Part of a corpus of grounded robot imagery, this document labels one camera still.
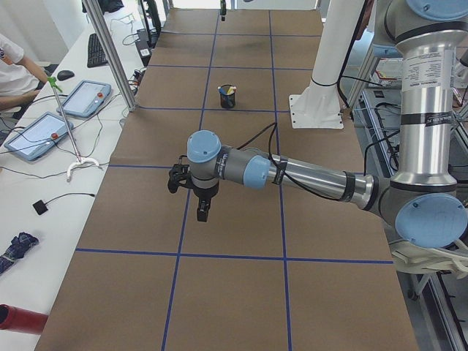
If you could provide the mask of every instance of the white shirt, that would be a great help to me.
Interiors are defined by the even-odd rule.
[[[0,97],[23,95],[37,88],[39,79],[17,65],[23,57],[24,50],[0,34]]]

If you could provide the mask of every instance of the blue plastic case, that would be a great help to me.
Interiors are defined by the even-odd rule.
[[[56,133],[57,138],[53,139],[52,134]],[[53,115],[50,112],[44,113],[32,124],[18,132],[13,139],[7,141],[4,146],[16,156],[27,161],[34,161],[67,135],[67,126],[62,117]]]
[[[110,94],[110,84],[82,80],[62,102],[67,115],[88,118]]]

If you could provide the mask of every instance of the keyboard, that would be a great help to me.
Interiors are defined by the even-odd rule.
[[[93,33],[88,40],[88,68],[102,66],[107,63],[104,50],[97,38],[97,34]]]

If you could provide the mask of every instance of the computer mouse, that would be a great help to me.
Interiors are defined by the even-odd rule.
[[[74,76],[75,76],[75,73],[73,73],[72,71],[64,70],[64,71],[60,71],[57,74],[57,79],[58,80],[66,80],[66,79],[74,77]]]

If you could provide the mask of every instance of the black plug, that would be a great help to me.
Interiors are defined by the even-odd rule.
[[[49,209],[45,205],[44,201],[42,201],[42,200],[39,200],[36,203],[33,203],[32,207],[34,207],[34,210],[36,210],[37,214],[39,214],[39,215],[49,211]]]

